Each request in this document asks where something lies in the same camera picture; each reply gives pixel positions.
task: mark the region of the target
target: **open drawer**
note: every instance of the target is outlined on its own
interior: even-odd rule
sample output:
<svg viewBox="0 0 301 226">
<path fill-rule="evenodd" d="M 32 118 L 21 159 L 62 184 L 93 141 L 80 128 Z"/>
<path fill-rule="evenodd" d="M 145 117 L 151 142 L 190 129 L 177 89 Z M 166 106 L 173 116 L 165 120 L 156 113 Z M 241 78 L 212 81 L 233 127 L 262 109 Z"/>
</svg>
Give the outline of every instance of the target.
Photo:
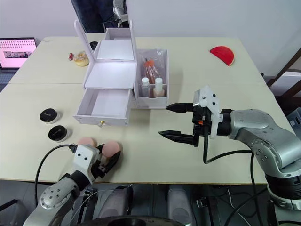
<svg viewBox="0 0 301 226">
<path fill-rule="evenodd" d="M 86 89 L 73 117 L 81 124 L 127 126 L 131 100 L 131 89 Z"/>
</svg>

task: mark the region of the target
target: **jar lid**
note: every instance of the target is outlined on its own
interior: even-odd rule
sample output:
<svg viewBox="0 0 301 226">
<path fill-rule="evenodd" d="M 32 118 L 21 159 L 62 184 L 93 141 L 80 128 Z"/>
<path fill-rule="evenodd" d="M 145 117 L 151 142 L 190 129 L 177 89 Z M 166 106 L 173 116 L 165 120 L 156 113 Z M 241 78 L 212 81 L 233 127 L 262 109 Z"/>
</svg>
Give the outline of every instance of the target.
<svg viewBox="0 0 301 226">
<path fill-rule="evenodd" d="M 56 117 L 57 117 L 57 112 L 55 111 L 55 109 L 52 109 L 52 108 L 48 108 L 48 109 L 42 111 L 42 113 L 40 114 L 40 119 L 43 122 L 51 122 Z"/>
<path fill-rule="evenodd" d="M 59 141 L 67 135 L 67 129 L 64 126 L 54 126 L 48 133 L 51 140 Z"/>
</svg>

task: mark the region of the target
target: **gray bin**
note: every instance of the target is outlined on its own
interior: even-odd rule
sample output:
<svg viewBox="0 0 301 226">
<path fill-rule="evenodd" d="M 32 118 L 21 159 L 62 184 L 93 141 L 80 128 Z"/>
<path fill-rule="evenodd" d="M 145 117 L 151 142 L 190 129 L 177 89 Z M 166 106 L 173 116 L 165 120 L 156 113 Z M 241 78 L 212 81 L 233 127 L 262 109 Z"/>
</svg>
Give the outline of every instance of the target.
<svg viewBox="0 0 301 226">
<path fill-rule="evenodd" d="M 298 107 L 286 118 L 290 122 L 297 137 L 301 140 L 301 107 Z"/>
</svg>

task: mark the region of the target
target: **cable connector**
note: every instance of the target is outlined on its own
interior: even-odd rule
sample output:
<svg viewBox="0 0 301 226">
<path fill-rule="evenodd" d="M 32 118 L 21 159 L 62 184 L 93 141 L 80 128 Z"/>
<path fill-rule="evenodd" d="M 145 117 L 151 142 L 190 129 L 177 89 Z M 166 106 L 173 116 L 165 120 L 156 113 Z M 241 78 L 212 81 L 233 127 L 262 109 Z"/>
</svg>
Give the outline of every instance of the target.
<svg viewBox="0 0 301 226">
<path fill-rule="evenodd" d="M 69 145 L 68 147 L 72 151 L 72 153 L 76 152 L 76 149 L 77 149 L 77 145 L 76 144 Z"/>
</svg>

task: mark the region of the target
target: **laptop screen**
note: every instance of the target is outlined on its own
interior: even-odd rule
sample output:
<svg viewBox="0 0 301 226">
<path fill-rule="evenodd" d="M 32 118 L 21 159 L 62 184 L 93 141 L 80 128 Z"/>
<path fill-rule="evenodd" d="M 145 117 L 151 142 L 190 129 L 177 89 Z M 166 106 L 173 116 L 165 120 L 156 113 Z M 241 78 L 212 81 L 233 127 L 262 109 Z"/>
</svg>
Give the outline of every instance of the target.
<svg viewBox="0 0 301 226">
<path fill-rule="evenodd" d="M 34 38 L 0 38 L 1 69 L 18 69 L 36 49 Z"/>
</svg>

